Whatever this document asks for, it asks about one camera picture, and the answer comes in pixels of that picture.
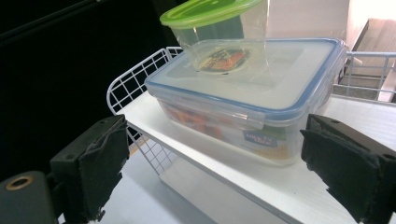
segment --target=food storage container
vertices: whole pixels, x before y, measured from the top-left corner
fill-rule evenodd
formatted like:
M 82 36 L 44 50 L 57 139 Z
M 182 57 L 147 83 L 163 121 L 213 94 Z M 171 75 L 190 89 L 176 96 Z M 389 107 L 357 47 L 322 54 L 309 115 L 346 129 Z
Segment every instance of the food storage container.
M 262 68 L 214 76 L 195 70 L 182 53 L 145 84 L 177 124 L 290 164 L 301 153 L 308 114 L 326 103 L 344 70 L 346 49 L 338 39 L 269 39 L 264 56 Z
M 262 57 L 267 15 L 268 0 L 190 0 L 160 21 L 172 29 L 195 69 L 216 74 Z

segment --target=green lid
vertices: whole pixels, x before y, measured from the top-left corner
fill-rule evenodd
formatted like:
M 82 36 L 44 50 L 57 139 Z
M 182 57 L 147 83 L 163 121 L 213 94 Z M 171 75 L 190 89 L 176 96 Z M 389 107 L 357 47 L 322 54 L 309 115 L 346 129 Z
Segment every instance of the green lid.
M 238 16 L 263 0 L 190 0 L 163 13 L 163 25 L 190 29 Z

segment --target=black background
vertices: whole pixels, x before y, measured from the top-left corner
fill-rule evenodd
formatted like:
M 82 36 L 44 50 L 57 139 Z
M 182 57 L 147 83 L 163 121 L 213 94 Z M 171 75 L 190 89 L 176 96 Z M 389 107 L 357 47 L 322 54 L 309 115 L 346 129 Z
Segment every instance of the black background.
M 0 34 L 78 2 L 3 1 Z M 180 1 L 94 2 L 0 39 L 0 180 L 48 173 L 57 152 L 112 116 L 106 104 L 111 81 L 156 50 L 177 46 L 159 21 L 175 4 Z

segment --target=table surface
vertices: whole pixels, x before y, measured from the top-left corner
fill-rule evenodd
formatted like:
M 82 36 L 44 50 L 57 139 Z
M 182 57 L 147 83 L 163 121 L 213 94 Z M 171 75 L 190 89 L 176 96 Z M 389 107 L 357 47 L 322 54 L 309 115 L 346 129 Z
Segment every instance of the table surface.
M 129 124 L 152 140 L 243 193 L 289 222 L 356 223 L 302 160 L 275 167 L 262 159 L 194 131 L 180 131 L 147 92 L 125 106 Z M 332 95 L 318 114 L 338 119 L 392 149 L 396 106 Z

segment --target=white wire rack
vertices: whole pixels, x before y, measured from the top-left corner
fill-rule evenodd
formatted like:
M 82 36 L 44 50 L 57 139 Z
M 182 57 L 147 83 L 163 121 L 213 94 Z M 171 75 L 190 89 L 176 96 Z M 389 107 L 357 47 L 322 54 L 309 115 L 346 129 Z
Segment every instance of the white wire rack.
M 347 53 L 345 74 L 334 94 L 392 102 L 396 91 L 396 52 Z
M 117 77 L 107 90 L 106 100 L 113 114 L 131 103 L 147 90 L 146 77 L 176 57 L 182 49 L 160 49 L 146 60 Z M 395 93 L 396 52 L 348 52 L 345 71 L 341 71 L 334 94 L 369 100 L 391 102 Z M 161 144 L 148 139 L 142 133 L 128 128 L 132 145 L 139 148 L 154 171 L 159 175 L 178 157 Z

